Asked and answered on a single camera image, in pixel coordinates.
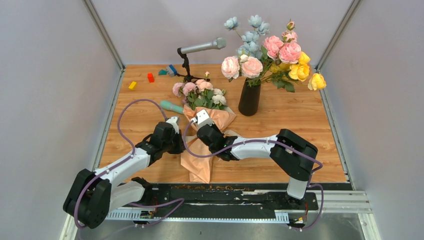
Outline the peach paper bouquet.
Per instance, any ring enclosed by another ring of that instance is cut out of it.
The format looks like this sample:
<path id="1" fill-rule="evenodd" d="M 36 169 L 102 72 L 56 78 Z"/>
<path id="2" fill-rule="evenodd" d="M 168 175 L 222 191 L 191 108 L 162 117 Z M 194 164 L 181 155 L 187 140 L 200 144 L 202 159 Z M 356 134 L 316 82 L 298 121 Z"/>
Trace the peach paper bouquet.
<path id="1" fill-rule="evenodd" d="M 190 121 L 205 111 L 216 127 L 223 132 L 232 123 L 236 114 L 228 107 L 226 90 L 214 87 L 207 71 L 194 82 L 177 82 L 172 87 L 176 97 L 182 99 L 182 114 Z M 189 171 L 189 180 L 207 184 L 211 181 L 212 153 L 208 144 L 197 133 L 197 123 L 189 125 L 193 134 L 186 134 L 185 142 L 189 152 L 181 154 L 180 163 Z"/>

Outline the beige ribbon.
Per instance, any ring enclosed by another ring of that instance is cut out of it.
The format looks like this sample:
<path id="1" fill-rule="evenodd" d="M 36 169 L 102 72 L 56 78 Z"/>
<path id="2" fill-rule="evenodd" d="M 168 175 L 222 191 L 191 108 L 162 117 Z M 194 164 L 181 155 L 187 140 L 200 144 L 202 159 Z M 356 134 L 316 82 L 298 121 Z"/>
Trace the beige ribbon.
<path id="1" fill-rule="evenodd" d="M 241 135 L 240 135 L 240 134 L 236 133 L 236 132 L 235 132 L 235 131 L 233 131 L 233 130 L 226 130 L 226 131 L 224 132 L 224 134 L 225 134 L 226 136 L 236 136 L 236 137 L 241 137 Z"/>

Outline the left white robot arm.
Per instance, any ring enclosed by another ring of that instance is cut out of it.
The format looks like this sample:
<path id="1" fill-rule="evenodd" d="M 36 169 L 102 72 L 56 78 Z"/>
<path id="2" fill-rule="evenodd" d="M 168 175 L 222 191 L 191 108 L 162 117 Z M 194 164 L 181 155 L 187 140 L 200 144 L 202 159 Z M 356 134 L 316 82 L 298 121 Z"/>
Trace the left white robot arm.
<path id="1" fill-rule="evenodd" d="M 135 202 L 149 206 L 153 201 L 151 184 L 140 177 L 127 183 L 124 180 L 151 166 L 164 153 L 178 155 L 184 149 L 178 118 L 161 121 L 149 137 L 120 159 L 96 171 L 81 170 L 62 208 L 84 226 L 94 229 L 117 208 Z"/>

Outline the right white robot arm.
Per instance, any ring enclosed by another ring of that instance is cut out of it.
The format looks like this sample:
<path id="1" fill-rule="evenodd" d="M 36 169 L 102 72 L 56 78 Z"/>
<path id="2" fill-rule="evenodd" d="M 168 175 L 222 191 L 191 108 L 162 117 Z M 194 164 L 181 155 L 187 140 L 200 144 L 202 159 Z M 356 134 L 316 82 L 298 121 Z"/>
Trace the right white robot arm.
<path id="1" fill-rule="evenodd" d="M 318 148 L 309 141 L 289 129 L 262 138 L 225 136 L 214 124 L 200 127 L 196 135 L 212 154 L 224 161 L 273 160 L 289 176 L 286 204 L 298 209 L 305 203 L 313 167 L 318 163 Z"/>

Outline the black vase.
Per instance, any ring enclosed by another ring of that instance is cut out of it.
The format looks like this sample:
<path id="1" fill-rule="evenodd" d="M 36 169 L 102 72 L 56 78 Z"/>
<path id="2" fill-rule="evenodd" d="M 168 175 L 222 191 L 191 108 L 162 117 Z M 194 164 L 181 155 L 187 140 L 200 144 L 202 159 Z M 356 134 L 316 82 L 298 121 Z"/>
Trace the black vase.
<path id="1" fill-rule="evenodd" d="M 260 95 L 261 85 L 250 86 L 245 81 L 238 104 L 239 112 L 247 117 L 255 115 L 259 108 Z"/>

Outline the flowers in vase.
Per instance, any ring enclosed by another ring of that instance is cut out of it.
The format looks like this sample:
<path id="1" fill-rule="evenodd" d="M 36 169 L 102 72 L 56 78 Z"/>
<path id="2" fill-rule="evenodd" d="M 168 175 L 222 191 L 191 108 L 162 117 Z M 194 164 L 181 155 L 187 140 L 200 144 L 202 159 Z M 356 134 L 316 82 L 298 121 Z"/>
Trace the flowers in vase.
<path id="1" fill-rule="evenodd" d="M 295 31 L 296 24 L 290 20 L 280 36 L 270 35 L 270 25 L 259 15 L 247 20 L 251 31 L 239 34 L 242 45 L 236 55 L 226 57 L 221 72 L 229 81 L 239 77 L 249 87 L 272 83 L 278 89 L 295 92 L 295 85 L 307 83 L 311 91 L 326 88 L 324 76 L 311 69 L 310 57 L 302 50 Z"/>

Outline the teal toy microphone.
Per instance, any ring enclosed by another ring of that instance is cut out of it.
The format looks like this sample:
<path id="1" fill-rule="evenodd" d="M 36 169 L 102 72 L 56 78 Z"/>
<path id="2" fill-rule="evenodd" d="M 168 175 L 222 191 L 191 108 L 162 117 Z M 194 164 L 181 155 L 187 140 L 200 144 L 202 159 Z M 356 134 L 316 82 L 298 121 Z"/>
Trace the teal toy microphone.
<path id="1" fill-rule="evenodd" d="M 167 111 L 175 112 L 181 115 L 184 113 L 184 109 L 182 106 L 176 105 L 167 100 L 162 100 L 159 105 L 161 106 L 162 109 Z"/>

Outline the black microphone tripod stand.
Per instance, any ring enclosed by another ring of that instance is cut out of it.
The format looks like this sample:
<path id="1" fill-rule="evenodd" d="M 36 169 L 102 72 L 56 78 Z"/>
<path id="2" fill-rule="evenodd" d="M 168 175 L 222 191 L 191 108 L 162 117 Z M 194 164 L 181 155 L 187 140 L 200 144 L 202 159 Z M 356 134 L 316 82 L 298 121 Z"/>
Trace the black microphone tripod stand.
<path id="1" fill-rule="evenodd" d="M 186 70 L 186 74 L 183 75 L 183 74 L 177 73 L 176 76 L 183 77 L 183 80 L 187 83 L 195 83 L 197 80 L 200 80 L 200 79 L 205 79 L 206 82 L 211 81 L 207 77 L 203 78 L 203 77 L 195 77 L 191 75 L 190 62 L 187 55 L 180 52 L 178 52 L 178 54 L 183 59 L 183 64 L 181 66 Z"/>

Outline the red block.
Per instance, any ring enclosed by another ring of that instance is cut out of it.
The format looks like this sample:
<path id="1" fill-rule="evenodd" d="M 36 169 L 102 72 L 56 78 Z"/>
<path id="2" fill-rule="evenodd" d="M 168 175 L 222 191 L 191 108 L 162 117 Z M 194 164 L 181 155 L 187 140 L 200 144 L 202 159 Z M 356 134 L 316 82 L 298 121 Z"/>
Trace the red block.
<path id="1" fill-rule="evenodd" d="M 152 73 L 150 73 L 150 72 L 147 74 L 147 79 L 148 79 L 148 81 L 150 83 L 154 83 L 155 82 L 154 75 Z"/>

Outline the yellow block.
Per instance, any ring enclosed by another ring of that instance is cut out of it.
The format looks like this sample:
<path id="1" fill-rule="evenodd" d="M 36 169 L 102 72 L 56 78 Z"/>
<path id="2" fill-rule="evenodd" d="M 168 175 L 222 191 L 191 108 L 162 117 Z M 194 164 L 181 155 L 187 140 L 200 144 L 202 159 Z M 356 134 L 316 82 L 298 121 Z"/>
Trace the yellow block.
<path id="1" fill-rule="evenodd" d="M 128 89 L 133 91 L 137 86 L 137 82 L 136 81 L 132 81 L 131 84 L 128 86 Z"/>

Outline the teal block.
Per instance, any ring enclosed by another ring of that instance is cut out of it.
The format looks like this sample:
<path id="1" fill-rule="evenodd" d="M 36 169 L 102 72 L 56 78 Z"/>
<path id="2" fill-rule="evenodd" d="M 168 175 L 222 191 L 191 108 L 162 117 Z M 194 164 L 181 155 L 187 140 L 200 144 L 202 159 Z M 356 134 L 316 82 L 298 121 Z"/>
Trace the teal block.
<path id="1" fill-rule="evenodd" d="M 168 71 L 167 70 L 164 70 L 164 69 L 161 69 L 159 72 L 158 72 L 158 75 L 159 76 L 164 76 L 164 75 L 167 75 L 168 74 Z"/>

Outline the silver microphone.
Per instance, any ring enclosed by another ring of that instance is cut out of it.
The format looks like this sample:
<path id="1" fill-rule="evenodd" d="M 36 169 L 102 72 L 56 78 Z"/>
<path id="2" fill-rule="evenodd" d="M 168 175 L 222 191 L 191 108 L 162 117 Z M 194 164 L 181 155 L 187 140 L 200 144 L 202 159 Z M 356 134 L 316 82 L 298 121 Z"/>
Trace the silver microphone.
<path id="1" fill-rule="evenodd" d="M 220 50 L 225 48 L 227 45 L 227 41 L 223 37 L 218 37 L 212 41 L 199 43 L 195 45 L 180 47 L 177 49 L 177 52 L 181 55 L 186 55 L 190 53 L 208 51 L 208 50 Z"/>

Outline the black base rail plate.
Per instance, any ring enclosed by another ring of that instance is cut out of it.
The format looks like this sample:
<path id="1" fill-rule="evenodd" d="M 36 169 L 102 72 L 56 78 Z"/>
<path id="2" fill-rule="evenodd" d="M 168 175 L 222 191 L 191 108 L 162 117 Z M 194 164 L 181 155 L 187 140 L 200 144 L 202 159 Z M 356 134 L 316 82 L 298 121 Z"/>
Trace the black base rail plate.
<path id="1" fill-rule="evenodd" d="M 356 214 L 356 196 L 347 183 L 315 186 L 301 200 L 287 194 L 287 183 L 156 183 L 138 204 L 161 207 L 115 211 L 135 222 L 159 220 L 204 223 L 309 224 L 317 213 Z"/>

